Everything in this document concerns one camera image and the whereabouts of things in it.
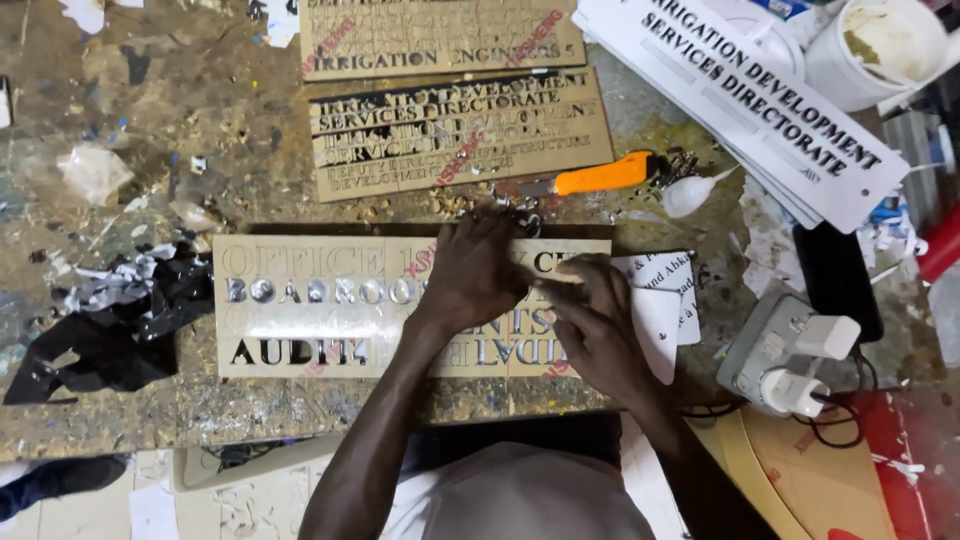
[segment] plastic bucket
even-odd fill
[[[806,83],[844,112],[912,89],[864,68],[844,39],[848,30],[876,52],[880,65],[917,87],[937,72],[948,47],[943,23],[918,0],[852,0],[806,51]]]

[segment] person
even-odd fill
[[[0,487],[0,523],[44,499],[103,489],[126,470],[122,455],[69,457],[40,463]]]
[[[409,455],[404,458],[414,450],[408,449],[408,435],[434,358],[458,332],[512,309],[531,285],[552,304],[553,329],[569,365],[626,407],[649,438],[692,537],[777,538],[647,366],[633,331],[625,278],[597,257],[578,256],[558,270],[579,276],[586,298],[573,294],[569,284],[530,282],[510,261],[515,236],[503,217],[467,217],[455,228],[442,228],[429,285],[404,323],[393,360],[310,498],[299,540],[372,540],[385,526],[388,538],[403,540],[654,538],[624,489],[619,462],[611,465],[599,456],[609,452],[499,442],[397,485],[411,462]],[[565,422],[569,416],[547,420]],[[447,439],[462,448],[466,429],[524,422],[433,430],[435,435],[455,430]],[[559,424],[553,429],[581,443],[610,439],[594,437],[601,430],[581,434]]]

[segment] hand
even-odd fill
[[[566,260],[557,270],[579,276],[589,297],[584,305],[569,283],[534,283],[553,305],[557,316],[553,329],[573,369],[590,386],[626,406],[661,394],[662,383],[636,341],[630,286],[623,274],[593,254]]]
[[[506,216],[447,224],[437,236],[433,271],[411,319],[434,325],[449,340],[485,325],[529,292],[523,267],[510,260],[510,241],[522,230]]]

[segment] white sign stack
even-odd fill
[[[798,222],[843,233],[909,165],[700,0],[581,0],[573,21],[710,130]]]

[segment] orange utility knife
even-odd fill
[[[560,173],[551,181],[521,184],[518,188],[520,193],[527,197],[540,197],[548,193],[569,195],[639,184],[653,178],[655,174],[657,156],[653,152],[641,150],[631,152],[613,163]]]

